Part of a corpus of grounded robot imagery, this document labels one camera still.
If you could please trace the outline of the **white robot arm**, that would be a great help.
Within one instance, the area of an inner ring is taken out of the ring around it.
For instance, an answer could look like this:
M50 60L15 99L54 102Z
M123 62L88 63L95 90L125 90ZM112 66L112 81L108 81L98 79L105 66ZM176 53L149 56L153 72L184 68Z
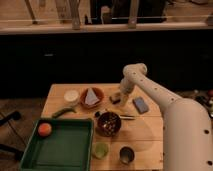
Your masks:
M143 63L123 68L122 103L137 86L158 106L163 118L163 171L213 171L213 130L207 110L147 76Z

